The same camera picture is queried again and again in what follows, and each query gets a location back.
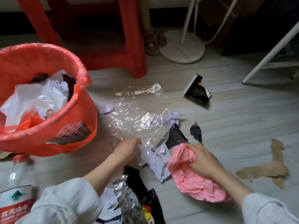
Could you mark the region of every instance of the black baseboard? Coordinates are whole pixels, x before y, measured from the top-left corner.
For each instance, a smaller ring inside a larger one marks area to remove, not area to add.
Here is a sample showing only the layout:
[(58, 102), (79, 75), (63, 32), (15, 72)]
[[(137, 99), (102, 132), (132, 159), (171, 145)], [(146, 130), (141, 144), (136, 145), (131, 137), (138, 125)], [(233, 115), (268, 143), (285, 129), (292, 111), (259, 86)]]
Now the black baseboard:
[[(183, 26), (187, 14), (187, 7), (150, 9), (151, 24), (153, 27)], [(33, 26), (23, 12), (0, 12), (0, 35), (32, 34)], [(78, 28), (84, 31), (118, 29), (121, 23), (111, 16), (87, 16), (77, 20)]]

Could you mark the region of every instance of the pink paper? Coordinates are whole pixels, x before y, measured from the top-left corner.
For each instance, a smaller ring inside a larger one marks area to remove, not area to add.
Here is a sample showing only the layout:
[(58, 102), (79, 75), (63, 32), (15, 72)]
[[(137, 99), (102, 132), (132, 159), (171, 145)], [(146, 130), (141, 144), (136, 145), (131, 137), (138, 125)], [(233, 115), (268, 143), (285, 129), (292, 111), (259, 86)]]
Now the pink paper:
[(230, 196), (216, 182), (200, 176), (189, 167), (196, 160), (194, 152), (182, 143), (172, 148), (173, 155), (168, 162), (168, 170), (179, 190), (197, 200), (209, 202), (228, 201)]

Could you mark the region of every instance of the white wall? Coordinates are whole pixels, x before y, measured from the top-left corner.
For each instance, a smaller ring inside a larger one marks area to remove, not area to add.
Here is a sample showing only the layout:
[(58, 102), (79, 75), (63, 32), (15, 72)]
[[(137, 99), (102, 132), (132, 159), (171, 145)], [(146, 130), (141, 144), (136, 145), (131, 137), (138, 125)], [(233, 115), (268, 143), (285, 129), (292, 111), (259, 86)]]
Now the white wall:
[[(109, 2), (111, 0), (68, 0), (72, 4), (76, 3), (98, 3)], [(47, 1), (41, 0), (46, 10), (50, 10)], [(150, 8), (172, 8), (172, 7), (188, 7), (189, 0), (149, 0)], [(22, 11), (17, 0), (0, 0), (0, 12), (18, 12)]]

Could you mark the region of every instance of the green triangle logo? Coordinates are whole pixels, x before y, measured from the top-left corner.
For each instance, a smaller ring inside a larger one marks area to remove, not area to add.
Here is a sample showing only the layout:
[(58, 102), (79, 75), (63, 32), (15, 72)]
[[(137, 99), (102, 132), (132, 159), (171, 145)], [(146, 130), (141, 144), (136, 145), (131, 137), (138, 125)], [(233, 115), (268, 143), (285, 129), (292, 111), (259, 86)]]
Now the green triangle logo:
[(17, 199), (19, 199), (19, 197), (22, 195), (22, 193), (19, 191), (19, 190), (17, 190), (12, 196), (11, 196), (11, 200), (17, 200)]

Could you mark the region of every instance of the red bottle cap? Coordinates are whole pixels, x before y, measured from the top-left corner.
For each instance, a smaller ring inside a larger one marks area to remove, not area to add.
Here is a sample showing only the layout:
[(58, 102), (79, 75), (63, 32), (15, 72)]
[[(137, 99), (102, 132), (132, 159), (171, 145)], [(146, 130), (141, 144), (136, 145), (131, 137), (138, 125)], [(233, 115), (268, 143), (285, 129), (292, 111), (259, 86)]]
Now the red bottle cap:
[(13, 162), (17, 163), (17, 162), (26, 162), (26, 160), (29, 158), (30, 156), (27, 154), (20, 154), (20, 155), (16, 155), (13, 158)]

